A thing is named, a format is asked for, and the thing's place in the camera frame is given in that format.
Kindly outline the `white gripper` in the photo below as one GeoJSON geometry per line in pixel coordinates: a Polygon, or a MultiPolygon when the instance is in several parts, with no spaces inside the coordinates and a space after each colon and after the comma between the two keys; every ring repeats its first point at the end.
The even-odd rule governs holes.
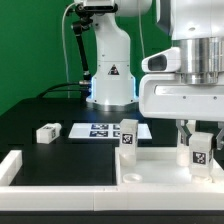
{"type": "Polygon", "coordinates": [[[146,118],[175,119],[178,142],[189,145],[189,120],[218,121],[217,150],[224,147],[224,72],[217,84],[187,85],[176,73],[180,50],[171,47],[142,61],[146,72],[139,85],[139,110],[146,118]]]}

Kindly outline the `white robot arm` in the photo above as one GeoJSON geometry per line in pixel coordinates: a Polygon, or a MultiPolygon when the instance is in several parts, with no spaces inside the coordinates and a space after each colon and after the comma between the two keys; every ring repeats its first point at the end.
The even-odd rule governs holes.
{"type": "Polygon", "coordinates": [[[224,0],[74,0],[81,29],[93,27],[97,72],[87,102],[104,110],[135,100],[148,118],[174,119],[189,143],[186,120],[215,121],[216,148],[224,148],[224,0]],[[140,85],[130,73],[130,38],[115,18],[146,13],[156,5],[156,23],[172,46],[144,58],[140,85]]]}

